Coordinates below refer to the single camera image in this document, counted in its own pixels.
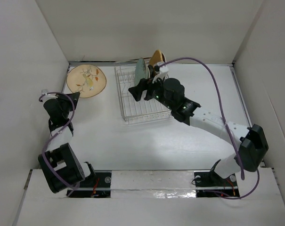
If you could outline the beige bird pattern plate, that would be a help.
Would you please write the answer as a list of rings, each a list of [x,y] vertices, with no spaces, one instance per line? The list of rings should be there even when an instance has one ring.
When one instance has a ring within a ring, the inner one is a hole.
[[[72,93],[79,92],[81,98],[90,98],[105,89],[107,79],[97,66],[80,65],[68,73],[66,84]]]

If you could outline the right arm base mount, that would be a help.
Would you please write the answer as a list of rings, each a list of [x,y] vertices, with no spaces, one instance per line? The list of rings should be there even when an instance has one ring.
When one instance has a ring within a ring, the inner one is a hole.
[[[210,179],[208,175],[208,171],[194,171],[191,184],[195,186],[197,198],[240,196],[235,174],[217,180]]]

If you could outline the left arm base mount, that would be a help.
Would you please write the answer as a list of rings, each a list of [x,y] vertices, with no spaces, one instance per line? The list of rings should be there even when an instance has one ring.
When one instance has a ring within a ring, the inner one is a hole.
[[[74,191],[68,189],[66,195],[70,198],[110,198],[111,180],[111,171],[96,171],[95,178],[84,180]]]

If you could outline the woven bamboo square tray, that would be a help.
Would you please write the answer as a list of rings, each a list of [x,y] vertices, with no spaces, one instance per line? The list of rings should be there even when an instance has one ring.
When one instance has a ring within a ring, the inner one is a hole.
[[[155,64],[157,64],[158,62],[163,62],[162,59],[162,51],[161,50],[156,50],[154,52],[154,54],[152,55],[152,57],[149,60],[149,65],[154,66]]]

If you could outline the red teal flower plate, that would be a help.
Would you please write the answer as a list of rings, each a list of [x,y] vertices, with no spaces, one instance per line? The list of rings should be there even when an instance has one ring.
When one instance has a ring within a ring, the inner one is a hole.
[[[163,59],[163,62],[166,63],[166,57],[165,57],[165,54],[162,52],[162,59]]]

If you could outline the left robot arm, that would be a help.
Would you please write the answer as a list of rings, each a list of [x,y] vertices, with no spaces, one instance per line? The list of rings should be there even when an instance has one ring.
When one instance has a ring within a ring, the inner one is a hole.
[[[80,92],[64,94],[44,91],[39,102],[49,115],[50,139],[44,145],[38,161],[50,190],[58,193],[66,188],[72,190],[85,186],[96,186],[99,179],[89,162],[84,171],[70,146],[73,138],[72,119],[80,98]]]

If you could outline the light green flower plate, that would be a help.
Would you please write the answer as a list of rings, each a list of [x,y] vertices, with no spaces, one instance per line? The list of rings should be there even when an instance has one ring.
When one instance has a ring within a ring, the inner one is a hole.
[[[149,69],[144,58],[139,58],[134,73],[134,86],[137,86],[141,79],[149,78]]]

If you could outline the black round plate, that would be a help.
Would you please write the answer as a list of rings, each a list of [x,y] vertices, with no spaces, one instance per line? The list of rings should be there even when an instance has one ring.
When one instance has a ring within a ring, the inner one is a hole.
[[[156,76],[156,71],[152,65],[147,66],[149,69],[149,79],[152,79]]]

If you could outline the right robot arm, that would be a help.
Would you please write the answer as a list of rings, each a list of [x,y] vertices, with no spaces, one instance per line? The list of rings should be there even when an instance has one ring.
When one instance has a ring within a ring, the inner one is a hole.
[[[128,91],[136,101],[154,99],[170,109],[171,115],[188,126],[203,129],[222,140],[233,144],[237,151],[227,158],[217,160],[206,178],[214,185],[220,185],[230,175],[237,172],[255,172],[269,146],[263,128],[257,124],[252,127],[226,122],[222,117],[212,114],[199,103],[185,97],[185,88],[179,80],[170,78],[156,82],[141,79],[137,86]]]

